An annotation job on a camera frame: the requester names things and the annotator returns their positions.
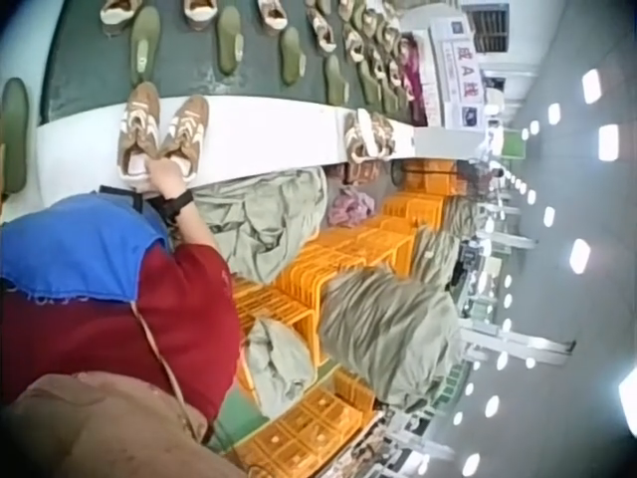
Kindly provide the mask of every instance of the hand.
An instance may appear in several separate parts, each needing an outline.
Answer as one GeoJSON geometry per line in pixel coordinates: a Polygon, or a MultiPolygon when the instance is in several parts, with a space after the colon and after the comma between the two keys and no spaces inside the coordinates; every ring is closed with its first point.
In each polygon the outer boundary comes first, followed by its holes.
{"type": "Polygon", "coordinates": [[[166,157],[147,159],[146,169],[150,184],[161,193],[164,199],[174,199],[186,191],[187,186],[181,175],[181,168],[174,161],[166,157]]]}

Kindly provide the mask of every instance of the red shirt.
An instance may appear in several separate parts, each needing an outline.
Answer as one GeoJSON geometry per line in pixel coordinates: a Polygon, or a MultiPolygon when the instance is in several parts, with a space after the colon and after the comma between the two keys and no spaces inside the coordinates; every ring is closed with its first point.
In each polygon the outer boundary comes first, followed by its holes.
{"type": "MultiPolygon", "coordinates": [[[[213,420],[233,383],[241,327],[228,266],[208,246],[159,246],[145,255],[137,306],[186,402],[213,420]]],[[[2,401],[46,373],[107,371],[173,394],[129,304],[71,301],[38,305],[6,293],[2,314],[2,401]]]]}

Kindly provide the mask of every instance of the wristwatch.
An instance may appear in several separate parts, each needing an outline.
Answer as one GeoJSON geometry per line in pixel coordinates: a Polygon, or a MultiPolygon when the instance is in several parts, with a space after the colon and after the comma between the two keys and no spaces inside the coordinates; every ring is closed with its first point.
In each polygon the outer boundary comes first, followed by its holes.
{"type": "Polygon", "coordinates": [[[194,201],[194,197],[192,196],[192,191],[190,191],[190,189],[187,189],[174,199],[166,199],[163,203],[164,217],[168,221],[174,222],[181,212],[181,209],[186,207],[192,201],[194,201]]]}

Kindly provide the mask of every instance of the blue cloth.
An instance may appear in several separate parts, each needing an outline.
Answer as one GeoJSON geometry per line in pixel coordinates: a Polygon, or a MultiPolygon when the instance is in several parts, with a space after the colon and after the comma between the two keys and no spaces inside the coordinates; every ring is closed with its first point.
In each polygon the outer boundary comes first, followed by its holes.
{"type": "Polygon", "coordinates": [[[81,194],[0,228],[0,277],[38,299],[132,302],[154,244],[167,247],[159,214],[132,198],[81,194]]]}

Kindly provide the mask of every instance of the gray fabric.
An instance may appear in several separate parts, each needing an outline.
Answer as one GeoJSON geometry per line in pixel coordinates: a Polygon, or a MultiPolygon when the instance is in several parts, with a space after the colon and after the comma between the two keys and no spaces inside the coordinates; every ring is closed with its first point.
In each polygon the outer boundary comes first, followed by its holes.
{"type": "Polygon", "coordinates": [[[418,229],[411,260],[411,277],[427,288],[442,291],[451,281],[460,252],[460,239],[429,226],[418,229]]]}
{"type": "Polygon", "coordinates": [[[261,412],[270,419],[288,411],[317,379],[303,339],[271,319],[258,319],[248,334],[246,363],[261,412]]]}
{"type": "Polygon", "coordinates": [[[476,231],[484,229],[488,214],[478,202],[463,196],[445,198],[442,230],[453,234],[461,241],[471,239],[476,231]]]}
{"type": "Polygon", "coordinates": [[[462,358],[459,331],[449,294],[382,269],[340,274],[323,295],[323,350],[401,409],[435,396],[462,358]]]}
{"type": "Polygon", "coordinates": [[[269,284],[319,229],[327,184],[320,167],[291,169],[211,184],[194,196],[230,271],[269,284]]]}

